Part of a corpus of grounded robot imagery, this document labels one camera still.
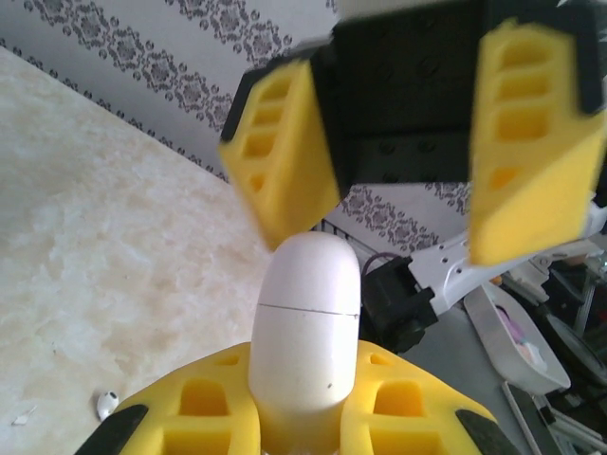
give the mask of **patterned wallpaper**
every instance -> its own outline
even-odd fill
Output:
[[[336,21],[335,0],[3,0],[0,45],[226,180],[215,146],[243,72]],[[361,186],[327,220],[406,254],[460,232],[468,196]]]

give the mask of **purple wire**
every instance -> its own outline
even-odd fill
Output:
[[[389,251],[384,251],[381,253],[376,253],[373,256],[371,256],[366,263],[364,263],[364,266],[362,267],[362,271],[360,272],[360,275],[362,275],[363,277],[367,274],[367,272],[369,271],[369,267],[371,266],[371,264],[376,261],[377,259],[381,259],[381,258],[390,258],[390,259],[396,259],[399,258],[400,256],[397,255],[396,253],[391,253]]]

